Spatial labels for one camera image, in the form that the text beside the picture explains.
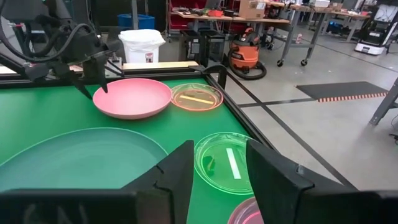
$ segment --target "pink plate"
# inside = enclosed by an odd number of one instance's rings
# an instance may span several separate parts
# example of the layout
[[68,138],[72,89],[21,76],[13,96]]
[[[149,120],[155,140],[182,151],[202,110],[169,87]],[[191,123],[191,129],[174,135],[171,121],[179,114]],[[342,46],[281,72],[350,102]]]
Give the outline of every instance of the pink plate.
[[161,82],[128,78],[108,84],[108,93],[99,88],[93,97],[104,114],[120,119],[142,119],[161,112],[170,103],[172,91]]

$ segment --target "black table frame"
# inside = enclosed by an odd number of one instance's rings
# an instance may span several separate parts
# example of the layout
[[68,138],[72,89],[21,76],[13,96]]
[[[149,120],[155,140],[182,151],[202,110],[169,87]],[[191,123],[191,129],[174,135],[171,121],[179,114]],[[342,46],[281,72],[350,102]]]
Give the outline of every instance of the black table frame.
[[[216,81],[211,75],[196,72],[192,68],[150,68],[150,69],[134,69],[125,70],[124,78],[149,78],[158,81],[176,80],[176,79],[195,79],[203,78],[210,86],[217,88],[224,96],[224,104],[228,107],[230,112],[239,121],[242,127],[248,132],[250,137],[259,141],[263,145],[276,150],[271,142],[261,133],[257,126],[243,113],[240,107],[232,100],[232,98],[225,92],[225,83],[227,74],[220,72],[218,80]],[[123,79],[108,78],[109,82]],[[84,80],[86,85],[94,85],[95,82]],[[10,88],[38,88],[38,87],[54,87],[54,86],[68,86],[72,85],[67,80],[46,80],[43,82],[32,82],[24,79],[23,76],[10,73],[0,75],[0,90]]]

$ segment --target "vacuum hose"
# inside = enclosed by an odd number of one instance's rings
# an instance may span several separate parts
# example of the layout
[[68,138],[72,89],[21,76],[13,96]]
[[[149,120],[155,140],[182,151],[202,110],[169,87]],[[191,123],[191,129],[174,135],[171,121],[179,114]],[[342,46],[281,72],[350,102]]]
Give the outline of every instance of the vacuum hose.
[[242,71],[240,71],[238,68],[235,67],[234,63],[232,62],[232,54],[234,52],[237,52],[239,50],[239,47],[231,47],[229,49],[228,52],[228,63],[229,63],[229,68],[231,69],[231,71],[238,76],[239,78],[242,78],[244,80],[258,80],[262,77],[264,77],[265,75],[267,75],[267,69],[265,68],[265,66],[257,61],[257,64],[254,68],[256,69],[260,69],[262,70],[262,72],[258,75],[247,75],[245,73],[243,73]]

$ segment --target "orange shop vacuum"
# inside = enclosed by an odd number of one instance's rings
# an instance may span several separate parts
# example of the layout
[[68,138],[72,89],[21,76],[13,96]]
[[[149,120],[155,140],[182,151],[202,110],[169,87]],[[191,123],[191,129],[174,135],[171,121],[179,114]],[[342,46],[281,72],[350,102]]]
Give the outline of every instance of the orange shop vacuum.
[[[235,75],[245,80],[257,80],[267,75],[267,69],[259,62],[260,37],[253,28],[236,35],[229,45],[228,64]],[[250,69],[260,69],[258,75],[249,74]]]

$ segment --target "blue bin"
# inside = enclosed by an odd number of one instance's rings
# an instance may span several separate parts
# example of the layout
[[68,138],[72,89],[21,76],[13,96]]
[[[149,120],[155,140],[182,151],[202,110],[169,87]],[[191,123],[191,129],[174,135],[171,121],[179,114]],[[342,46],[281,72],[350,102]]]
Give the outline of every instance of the blue bin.
[[[118,15],[118,25],[122,28],[131,28],[131,14]],[[155,29],[155,17],[138,15],[138,29]]]

